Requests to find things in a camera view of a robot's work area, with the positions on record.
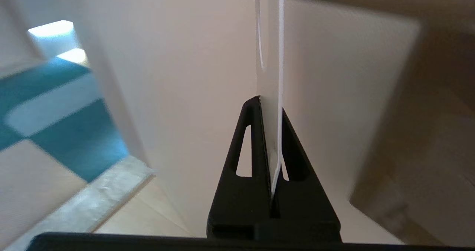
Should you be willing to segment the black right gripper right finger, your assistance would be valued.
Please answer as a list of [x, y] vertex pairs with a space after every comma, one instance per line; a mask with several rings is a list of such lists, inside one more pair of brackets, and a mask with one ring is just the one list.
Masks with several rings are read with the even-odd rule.
[[293, 128], [283, 111], [282, 155], [288, 180], [278, 176], [275, 196], [283, 219], [305, 219], [322, 224], [340, 221], [319, 178]]

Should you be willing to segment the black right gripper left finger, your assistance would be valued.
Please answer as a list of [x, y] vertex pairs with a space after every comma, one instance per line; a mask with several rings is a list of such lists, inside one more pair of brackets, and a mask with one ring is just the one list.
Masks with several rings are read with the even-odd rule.
[[[250, 128], [250, 177], [236, 173], [245, 131]], [[255, 226], [271, 217], [268, 155], [260, 98], [247, 100], [239, 119], [207, 217], [208, 238], [253, 239]]]

